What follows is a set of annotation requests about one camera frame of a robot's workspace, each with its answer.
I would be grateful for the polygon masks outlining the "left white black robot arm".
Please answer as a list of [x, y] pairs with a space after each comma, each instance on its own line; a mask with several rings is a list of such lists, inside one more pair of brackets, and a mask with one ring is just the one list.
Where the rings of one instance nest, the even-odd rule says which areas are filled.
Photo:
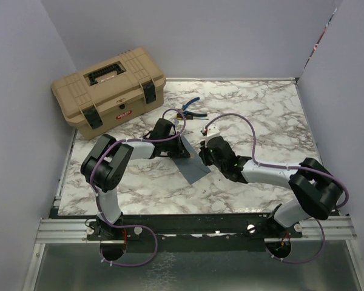
[[156, 238], [155, 232], [147, 226], [122, 225], [123, 212], [118, 202], [117, 186], [130, 161], [169, 158], [174, 162], [185, 162], [191, 157], [182, 131], [164, 118], [158, 119], [152, 130], [137, 139], [117, 140], [109, 134], [101, 135], [80, 168], [95, 194], [98, 211], [96, 220], [87, 225], [87, 238], [112, 240], [119, 237], [121, 232], [127, 235], [128, 229], [139, 228]]

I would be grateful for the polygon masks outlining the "grey paper envelope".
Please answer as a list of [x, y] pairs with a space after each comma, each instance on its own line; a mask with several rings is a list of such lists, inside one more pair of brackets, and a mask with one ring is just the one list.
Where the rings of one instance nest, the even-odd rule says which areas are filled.
[[208, 166], [205, 166], [199, 157], [199, 154], [191, 146], [190, 142], [181, 137], [184, 148], [189, 152], [189, 158], [173, 158], [174, 164], [177, 166], [181, 174], [189, 184], [193, 184], [211, 172]]

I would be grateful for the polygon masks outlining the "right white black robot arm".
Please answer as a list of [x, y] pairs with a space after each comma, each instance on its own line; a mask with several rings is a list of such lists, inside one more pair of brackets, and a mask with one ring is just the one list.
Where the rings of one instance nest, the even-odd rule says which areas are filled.
[[221, 136], [200, 142], [199, 156], [206, 166], [215, 166], [228, 180], [243, 184], [270, 184], [292, 190], [295, 198], [278, 205], [266, 229], [280, 237], [293, 224], [308, 218], [326, 220], [339, 200], [343, 187], [314, 158], [305, 158], [300, 169], [267, 167], [251, 157], [236, 155]]

